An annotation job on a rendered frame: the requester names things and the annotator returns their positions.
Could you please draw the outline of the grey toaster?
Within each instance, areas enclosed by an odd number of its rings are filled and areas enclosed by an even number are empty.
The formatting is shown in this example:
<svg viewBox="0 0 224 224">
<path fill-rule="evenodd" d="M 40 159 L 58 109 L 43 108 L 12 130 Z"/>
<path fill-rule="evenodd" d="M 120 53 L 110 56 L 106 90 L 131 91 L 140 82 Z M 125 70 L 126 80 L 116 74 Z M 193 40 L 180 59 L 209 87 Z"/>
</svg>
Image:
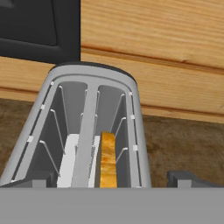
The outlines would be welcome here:
<svg viewBox="0 0 224 224">
<path fill-rule="evenodd" d="M 135 79 L 91 62 L 55 66 L 32 106 L 1 187 L 36 171 L 55 172 L 51 187 L 97 187 L 102 132 L 115 135 L 117 187 L 151 186 L 144 123 Z"/>
</svg>

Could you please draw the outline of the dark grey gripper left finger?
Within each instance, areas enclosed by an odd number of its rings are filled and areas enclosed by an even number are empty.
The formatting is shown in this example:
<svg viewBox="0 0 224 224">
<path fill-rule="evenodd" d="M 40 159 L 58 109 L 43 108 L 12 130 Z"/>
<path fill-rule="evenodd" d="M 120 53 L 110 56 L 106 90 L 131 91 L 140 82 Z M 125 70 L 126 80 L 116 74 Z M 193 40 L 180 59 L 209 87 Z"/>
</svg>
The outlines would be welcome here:
<svg viewBox="0 0 224 224">
<path fill-rule="evenodd" d="M 26 178 L 13 182 L 12 186 L 22 188 L 47 188 L 52 186 L 55 179 L 56 174 L 54 171 L 34 171 Z"/>
</svg>

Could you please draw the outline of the golden bread slice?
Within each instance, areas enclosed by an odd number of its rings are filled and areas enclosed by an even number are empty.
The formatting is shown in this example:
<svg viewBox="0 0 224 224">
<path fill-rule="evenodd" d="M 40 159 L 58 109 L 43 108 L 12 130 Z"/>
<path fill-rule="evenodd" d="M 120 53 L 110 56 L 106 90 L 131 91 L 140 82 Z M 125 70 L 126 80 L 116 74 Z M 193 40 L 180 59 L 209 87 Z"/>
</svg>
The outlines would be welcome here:
<svg viewBox="0 0 224 224">
<path fill-rule="evenodd" d="M 101 133 L 101 179 L 100 188 L 117 187 L 116 138 L 113 133 Z"/>
</svg>

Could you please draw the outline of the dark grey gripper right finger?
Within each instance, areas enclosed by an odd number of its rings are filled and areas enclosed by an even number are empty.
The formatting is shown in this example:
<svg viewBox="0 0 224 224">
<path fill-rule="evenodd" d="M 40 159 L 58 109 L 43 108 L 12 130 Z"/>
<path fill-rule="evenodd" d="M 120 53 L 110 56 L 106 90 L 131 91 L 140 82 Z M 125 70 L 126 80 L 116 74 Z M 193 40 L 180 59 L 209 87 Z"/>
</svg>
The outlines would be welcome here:
<svg viewBox="0 0 224 224">
<path fill-rule="evenodd" d="M 198 178 L 190 171 L 168 171 L 168 187 L 195 188 L 195 187 L 220 187 L 215 183 Z"/>
</svg>

